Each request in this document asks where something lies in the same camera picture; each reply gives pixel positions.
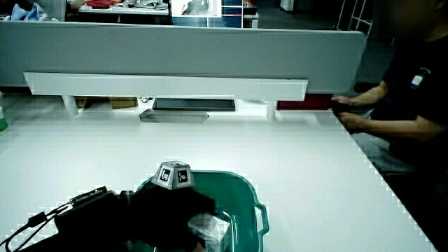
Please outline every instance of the gray partition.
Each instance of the gray partition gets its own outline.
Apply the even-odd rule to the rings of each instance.
[[[0,22],[0,86],[24,72],[305,78],[309,93],[344,93],[365,48],[355,31],[210,29]]]

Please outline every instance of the cardboard box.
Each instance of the cardboard box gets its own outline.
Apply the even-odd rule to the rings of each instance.
[[[78,109],[88,108],[92,102],[108,99],[112,109],[123,109],[138,106],[139,103],[135,97],[75,97]]]

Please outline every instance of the white table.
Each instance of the white table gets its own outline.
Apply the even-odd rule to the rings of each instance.
[[[9,102],[0,237],[98,186],[135,190],[158,162],[176,159],[252,182],[268,208],[267,252],[435,250],[329,111],[279,112],[268,121],[249,116],[261,116],[260,106],[239,104],[239,116],[212,113],[187,125],[140,123],[145,109],[104,104],[69,117],[60,97]]]
[[[129,7],[119,7],[111,6],[107,9],[92,8],[88,5],[83,5],[78,10],[79,13],[89,13],[89,14],[114,14],[118,15],[118,22],[120,22],[120,15],[154,15],[154,16],[168,16],[168,9],[165,10],[155,10],[153,8],[129,8]]]

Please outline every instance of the green object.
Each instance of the green object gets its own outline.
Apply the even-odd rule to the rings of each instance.
[[[6,123],[5,113],[3,112],[3,108],[0,107],[0,132],[6,130],[8,127],[8,123]]]
[[[0,132],[6,130],[7,127],[8,123],[6,123],[6,119],[5,118],[0,119]]]
[[[263,236],[269,231],[266,206],[259,203],[253,186],[242,176],[228,171],[192,171],[197,192],[215,200],[218,217],[232,224],[229,252],[263,252]],[[149,178],[137,190],[151,183]],[[257,231],[255,208],[261,211],[263,227]],[[133,252],[152,252],[145,244],[135,244]]]

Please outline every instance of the red panel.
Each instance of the red panel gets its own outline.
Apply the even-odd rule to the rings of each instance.
[[[277,110],[327,110],[332,94],[306,94],[304,101],[278,101]]]

